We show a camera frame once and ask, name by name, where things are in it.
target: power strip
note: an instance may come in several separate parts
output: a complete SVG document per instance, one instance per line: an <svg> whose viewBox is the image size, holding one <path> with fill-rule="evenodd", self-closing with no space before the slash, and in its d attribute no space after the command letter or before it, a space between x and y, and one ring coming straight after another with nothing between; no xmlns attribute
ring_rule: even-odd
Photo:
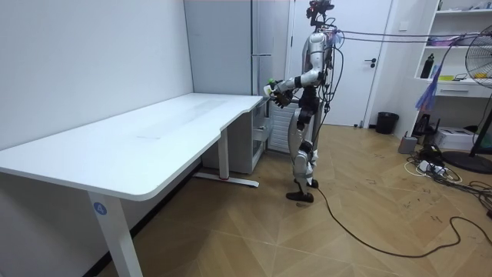
<svg viewBox="0 0 492 277"><path fill-rule="evenodd" d="M446 173L446 169L442 166L439 166L439 165L435 165L435 164L432 164L432 163L429 163L428 161L422 161L419 165L418 165L418 168L422 171L422 172L428 172L429 170L431 170L432 172L438 174L438 175L443 175L444 173Z"/></svg>

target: desk leg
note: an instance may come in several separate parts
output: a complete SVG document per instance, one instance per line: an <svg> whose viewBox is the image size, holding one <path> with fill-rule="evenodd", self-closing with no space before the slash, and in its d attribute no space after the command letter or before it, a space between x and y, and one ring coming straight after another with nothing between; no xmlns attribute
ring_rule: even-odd
<svg viewBox="0 0 492 277"><path fill-rule="evenodd" d="M89 192L92 208L120 277L142 277L120 199Z"/></svg>
<svg viewBox="0 0 492 277"><path fill-rule="evenodd" d="M245 179L237 179L229 177L229 149L228 149L228 130L225 128L221 132L221 137L218 140L218 169L219 176L208 173L195 173L194 177L217 180L222 182L231 182L239 185L248 185L257 188L260 183Z"/></svg>

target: white box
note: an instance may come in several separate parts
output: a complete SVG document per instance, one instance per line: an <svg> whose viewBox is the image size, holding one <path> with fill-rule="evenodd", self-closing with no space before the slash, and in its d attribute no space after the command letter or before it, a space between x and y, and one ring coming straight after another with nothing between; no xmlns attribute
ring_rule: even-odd
<svg viewBox="0 0 492 277"><path fill-rule="evenodd" d="M440 149L470 151L474 146L473 137L473 132L463 128L439 127L434 143Z"/></svg>

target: desk foot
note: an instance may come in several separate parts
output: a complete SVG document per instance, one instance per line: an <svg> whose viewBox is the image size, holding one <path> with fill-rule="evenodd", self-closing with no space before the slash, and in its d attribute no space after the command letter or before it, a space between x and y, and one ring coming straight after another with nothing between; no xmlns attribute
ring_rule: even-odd
<svg viewBox="0 0 492 277"><path fill-rule="evenodd" d="M239 184L239 185L247 185L247 186L255 187L255 188L257 188L260 185L260 183L256 182L256 181L250 181L250 180L238 179L238 178L232 178L232 177L229 177L228 179L221 179L218 175L202 173L202 172L197 172L193 176L196 178L209 179L209 180L215 180L215 181L220 181L220 182L230 182L230 183Z"/></svg>

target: black trash bin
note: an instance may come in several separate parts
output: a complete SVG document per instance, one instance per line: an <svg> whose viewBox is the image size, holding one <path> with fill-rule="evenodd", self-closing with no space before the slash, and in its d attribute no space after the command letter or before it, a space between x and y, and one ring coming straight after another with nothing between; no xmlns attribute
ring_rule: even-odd
<svg viewBox="0 0 492 277"><path fill-rule="evenodd" d="M376 132L389 135L393 132L400 116L392 112L378 112Z"/></svg>

